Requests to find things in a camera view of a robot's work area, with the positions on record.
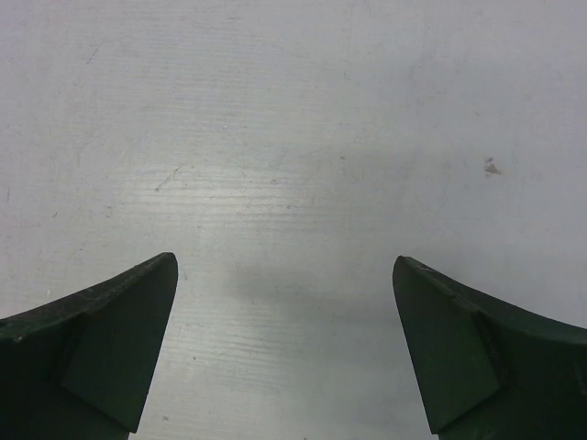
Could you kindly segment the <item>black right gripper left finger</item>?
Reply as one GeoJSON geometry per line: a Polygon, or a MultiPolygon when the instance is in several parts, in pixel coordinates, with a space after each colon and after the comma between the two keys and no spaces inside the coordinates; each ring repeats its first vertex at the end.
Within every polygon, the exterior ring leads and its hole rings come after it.
{"type": "Polygon", "coordinates": [[[161,253],[1,321],[4,439],[127,439],[138,430],[178,283],[161,253]]]}

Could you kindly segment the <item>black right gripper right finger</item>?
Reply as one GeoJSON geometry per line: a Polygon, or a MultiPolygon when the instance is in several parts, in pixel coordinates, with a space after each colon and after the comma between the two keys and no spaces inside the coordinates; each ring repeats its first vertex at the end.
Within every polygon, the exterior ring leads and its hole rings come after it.
{"type": "Polygon", "coordinates": [[[585,329],[409,257],[394,263],[393,292],[433,435],[585,438],[585,329]]]}

